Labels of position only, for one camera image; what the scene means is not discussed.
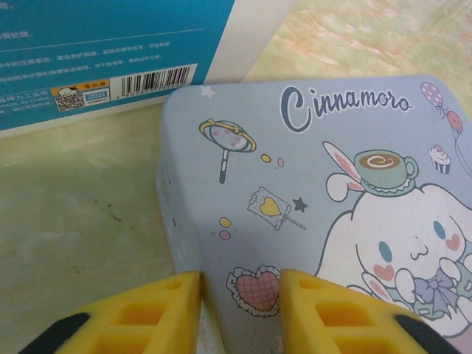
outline green marble surface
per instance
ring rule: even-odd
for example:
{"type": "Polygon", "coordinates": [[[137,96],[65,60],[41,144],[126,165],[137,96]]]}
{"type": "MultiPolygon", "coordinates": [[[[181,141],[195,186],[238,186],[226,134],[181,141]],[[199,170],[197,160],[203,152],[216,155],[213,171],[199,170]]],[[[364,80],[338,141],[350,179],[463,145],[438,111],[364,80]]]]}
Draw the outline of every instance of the green marble surface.
{"type": "MultiPolygon", "coordinates": [[[[472,117],[466,0],[301,0],[246,80],[433,74],[472,117]]],[[[173,272],[153,183],[161,106],[0,141],[0,353],[173,272]]]]}

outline qr code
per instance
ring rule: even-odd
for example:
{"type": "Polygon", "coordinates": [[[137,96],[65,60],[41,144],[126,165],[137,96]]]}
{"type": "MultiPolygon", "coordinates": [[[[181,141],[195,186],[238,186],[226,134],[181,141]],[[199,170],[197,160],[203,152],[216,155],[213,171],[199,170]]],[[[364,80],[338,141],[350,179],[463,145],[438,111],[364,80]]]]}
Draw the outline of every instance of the qr code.
{"type": "Polygon", "coordinates": [[[60,96],[55,98],[56,105],[59,112],[70,111],[85,106],[83,94],[68,94],[67,96],[60,96]]]}

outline cupcake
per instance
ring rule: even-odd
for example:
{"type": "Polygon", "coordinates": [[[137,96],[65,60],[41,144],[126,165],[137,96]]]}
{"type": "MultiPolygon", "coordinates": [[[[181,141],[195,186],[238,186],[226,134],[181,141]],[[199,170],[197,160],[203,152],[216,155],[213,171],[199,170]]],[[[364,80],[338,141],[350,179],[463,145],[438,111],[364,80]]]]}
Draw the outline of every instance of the cupcake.
{"type": "Polygon", "coordinates": [[[434,168],[438,172],[447,175],[451,167],[451,159],[448,154],[444,152],[443,148],[436,144],[433,148],[429,149],[429,155],[433,161],[434,168]]]}

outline purple balloon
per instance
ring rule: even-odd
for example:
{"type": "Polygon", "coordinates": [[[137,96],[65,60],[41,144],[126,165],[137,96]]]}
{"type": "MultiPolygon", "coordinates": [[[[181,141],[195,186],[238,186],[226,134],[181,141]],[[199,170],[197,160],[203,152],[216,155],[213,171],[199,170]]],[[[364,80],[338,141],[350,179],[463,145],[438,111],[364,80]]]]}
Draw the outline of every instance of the purple balloon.
{"type": "Polygon", "coordinates": [[[442,107],[444,104],[440,90],[432,83],[422,83],[421,93],[434,107],[442,107]]]}

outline cartoon eye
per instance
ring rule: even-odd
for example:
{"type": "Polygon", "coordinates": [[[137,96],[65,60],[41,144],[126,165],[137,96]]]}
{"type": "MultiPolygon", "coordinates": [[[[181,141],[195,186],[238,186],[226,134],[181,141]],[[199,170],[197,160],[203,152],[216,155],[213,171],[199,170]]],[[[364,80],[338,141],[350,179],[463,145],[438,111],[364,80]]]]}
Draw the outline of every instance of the cartoon eye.
{"type": "Polygon", "coordinates": [[[445,239],[445,231],[444,231],[443,225],[441,225],[441,223],[439,221],[435,221],[435,222],[433,222],[433,227],[434,227],[434,231],[436,232],[436,235],[441,240],[444,240],[445,239]]]}
{"type": "Polygon", "coordinates": [[[381,241],[378,243],[378,250],[386,262],[390,263],[392,261],[392,250],[390,249],[389,245],[381,241]]]}

